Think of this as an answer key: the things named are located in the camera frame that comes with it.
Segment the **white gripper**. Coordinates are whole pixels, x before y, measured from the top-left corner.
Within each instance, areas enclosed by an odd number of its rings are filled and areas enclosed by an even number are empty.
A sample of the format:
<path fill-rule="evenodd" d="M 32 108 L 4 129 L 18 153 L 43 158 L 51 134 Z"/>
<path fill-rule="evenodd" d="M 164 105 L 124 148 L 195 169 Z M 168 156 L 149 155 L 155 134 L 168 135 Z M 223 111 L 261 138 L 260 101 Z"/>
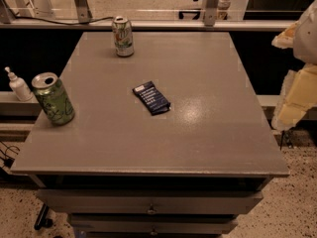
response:
<path fill-rule="evenodd" d="M 306 62 L 303 69 L 287 73 L 273 112 L 271 126 L 287 131 L 317 104 L 317 0 L 271 44 L 279 49 L 293 49 L 294 56 Z"/>

